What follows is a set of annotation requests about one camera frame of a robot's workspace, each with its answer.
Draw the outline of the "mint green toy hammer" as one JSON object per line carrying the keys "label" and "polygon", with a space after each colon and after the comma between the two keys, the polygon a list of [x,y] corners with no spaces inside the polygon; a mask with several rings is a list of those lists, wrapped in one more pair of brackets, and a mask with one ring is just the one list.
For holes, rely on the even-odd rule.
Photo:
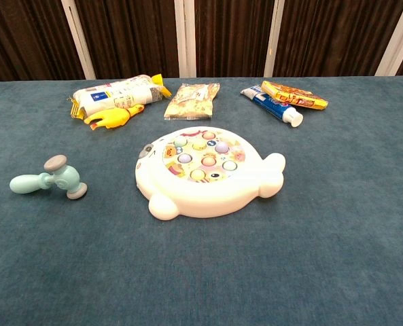
{"label": "mint green toy hammer", "polygon": [[10,189],[16,194],[28,194],[52,185],[65,190],[68,199],[77,200],[84,196],[88,186],[80,181],[78,171],[67,165],[67,157],[59,154],[46,161],[45,172],[39,175],[19,175],[10,181]]}

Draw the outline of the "white whack-a-mole toy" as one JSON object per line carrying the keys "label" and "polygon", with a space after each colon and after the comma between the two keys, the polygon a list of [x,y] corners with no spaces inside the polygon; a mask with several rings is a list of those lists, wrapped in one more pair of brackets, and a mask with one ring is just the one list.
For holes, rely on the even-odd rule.
{"label": "white whack-a-mole toy", "polygon": [[177,130],[146,144],[137,160],[136,184],[150,213],[168,221],[233,213],[283,186],[285,157],[262,158],[243,137],[212,126]]}

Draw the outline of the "clear bag of snacks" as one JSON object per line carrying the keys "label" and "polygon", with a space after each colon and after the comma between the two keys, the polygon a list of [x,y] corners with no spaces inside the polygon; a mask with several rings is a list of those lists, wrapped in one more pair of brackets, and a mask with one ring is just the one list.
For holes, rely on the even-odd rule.
{"label": "clear bag of snacks", "polygon": [[213,116],[213,99],[220,90],[219,83],[182,84],[168,104],[165,120],[203,120]]}

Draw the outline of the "blue white toothpaste tube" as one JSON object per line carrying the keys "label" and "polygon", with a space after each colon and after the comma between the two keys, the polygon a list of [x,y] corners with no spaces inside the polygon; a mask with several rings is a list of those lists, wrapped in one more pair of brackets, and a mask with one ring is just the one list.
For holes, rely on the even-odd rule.
{"label": "blue white toothpaste tube", "polygon": [[261,89],[260,85],[254,85],[240,91],[240,94],[246,96],[253,103],[261,106],[278,120],[290,124],[292,127],[298,127],[303,121],[303,115],[293,106],[287,103],[280,103]]}

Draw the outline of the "yellow rubber chicken toy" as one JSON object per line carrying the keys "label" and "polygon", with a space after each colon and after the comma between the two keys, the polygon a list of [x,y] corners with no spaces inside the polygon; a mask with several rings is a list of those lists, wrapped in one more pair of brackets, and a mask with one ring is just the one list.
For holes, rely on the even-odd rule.
{"label": "yellow rubber chicken toy", "polygon": [[106,129],[117,128],[125,125],[129,119],[141,113],[144,108],[144,105],[135,105],[129,108],[114,107],[93,113],[84,120],[84,123],[89,125],[92,130],[103,126]]}

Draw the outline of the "white snack package yellow ends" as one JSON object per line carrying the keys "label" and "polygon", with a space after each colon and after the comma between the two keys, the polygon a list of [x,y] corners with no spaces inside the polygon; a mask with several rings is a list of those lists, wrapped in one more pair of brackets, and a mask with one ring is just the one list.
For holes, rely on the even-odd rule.
{"label": "white snack package yellow ends", "polygon": [[128,79],[83,88],[71,97],[71,117],[84,120],[94,113],[114,107],[128,109],[171,98],[161,74],[137,75]]}

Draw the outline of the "blue table cloth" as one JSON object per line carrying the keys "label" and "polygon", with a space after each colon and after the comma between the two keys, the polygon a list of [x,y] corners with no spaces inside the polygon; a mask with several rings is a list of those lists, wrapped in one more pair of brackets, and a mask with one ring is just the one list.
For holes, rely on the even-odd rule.
{"label": "blue table cloth", "polygon": [[[292,128],[223,78],[209,125],[286,158],[283,189],[215,219],[150,215],[143,146],[166,101],[115,130],[69,115],[91,81],[0,82],[0,326],[403,326],[403,76],[283,78],[328,100]],[[16,194],[63,154],[88,186]]]}

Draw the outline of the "yellow orange snack packet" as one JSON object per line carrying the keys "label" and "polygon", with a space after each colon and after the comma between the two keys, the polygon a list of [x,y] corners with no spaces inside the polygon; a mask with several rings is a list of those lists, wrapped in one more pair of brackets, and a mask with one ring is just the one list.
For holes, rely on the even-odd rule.
{"label": "yellow orange snack packet", "polygon": [[328,106],[328,101],[314,95],[312,92],[277,84],[271,81],[263,81],[261,89],[273,99],[299,107],[309,109],[324,110]]}

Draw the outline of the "dark brown curtain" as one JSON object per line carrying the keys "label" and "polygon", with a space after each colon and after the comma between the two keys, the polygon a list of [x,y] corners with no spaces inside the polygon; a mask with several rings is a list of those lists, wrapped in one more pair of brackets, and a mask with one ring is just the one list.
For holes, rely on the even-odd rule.
{"label": "dark brown curtain", "polygon": [[[263,77],[275,0],[194,0],[197,77]],[[174,0],[75,0],[96,79],[179,77]],[[285,0],[272,77],[374,75],[403,0]],[[396,75],[403,75],[403,62]],[[0,0],[0,81],[85,79],[60,0]]]}

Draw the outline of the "white post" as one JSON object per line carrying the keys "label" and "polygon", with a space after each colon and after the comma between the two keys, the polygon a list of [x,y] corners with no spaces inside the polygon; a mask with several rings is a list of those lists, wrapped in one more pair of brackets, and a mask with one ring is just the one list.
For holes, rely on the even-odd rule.
{"label": "white post", "polygon": [[403,62],[403,11],[390,37],[375,76],[395,76]]}
{"label": "white post", "polygon": [[275,0],[270,25],[270,33],[268,38],[268,47],[266,52],[263,77],[273,76],[284,5],[285,0]]}
{"label": "white post", "polygon": [[196,69],[196,15],[194,0],[174,0],[180,78],[193,78]]}
{"label": "white post", "polygon": [[80,60],[84,77],[87,80],[96,79],[95,70],[90,57],[84,30],[78,14],[75,0],[60,0],[73,38],[77,56]]}

